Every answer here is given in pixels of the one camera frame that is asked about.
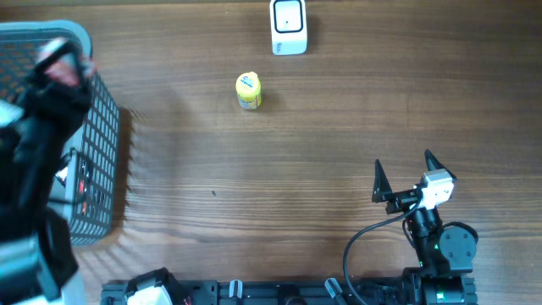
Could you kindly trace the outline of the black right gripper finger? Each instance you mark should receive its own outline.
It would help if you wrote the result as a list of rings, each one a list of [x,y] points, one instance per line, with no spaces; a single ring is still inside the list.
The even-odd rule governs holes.
[[[388,202],[393,196],[393,191],[391,189],[390,183],[384,172],[382,164],[378,159],[375,160],[374,166],[375,175],[373,183],[372,202]]]
[[[432,153],[429,149],[426,149],[424,152],[425,163],[429,171],[434,171],[438,169],[445,169],[446,172],[450,175],[453,180],[456,180],[456,176],[448,170]]]

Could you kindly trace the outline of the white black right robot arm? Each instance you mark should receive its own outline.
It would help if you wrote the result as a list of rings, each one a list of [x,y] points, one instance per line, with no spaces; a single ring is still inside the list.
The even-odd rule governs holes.
[[[462,222],[444,223],[437,207],[451,199],[456,176],[429,150],[427,171],[406,191],[393,191],[380,161],[375,162],[372,201],[384,202],[387,214],[399,214],[403,232],[419,265],[394,280],[399,304],[474,304],[473,272],[477,231]]]

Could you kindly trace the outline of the yellow candy bottle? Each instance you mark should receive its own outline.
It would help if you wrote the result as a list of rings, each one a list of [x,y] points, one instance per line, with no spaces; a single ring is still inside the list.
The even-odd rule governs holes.
[[[262,86],[255,72],[241,74],[235,82],[235,90],[243,109],[257,109],[262,102]]]

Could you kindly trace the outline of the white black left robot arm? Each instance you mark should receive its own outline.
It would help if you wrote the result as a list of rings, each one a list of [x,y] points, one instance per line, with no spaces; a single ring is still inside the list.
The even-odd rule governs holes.
[[[56,38],[38,53],[28,88],[1,126],[1,302],[84,304],[65,218],[47,206],[65,142],[91,107],[91,61]]]

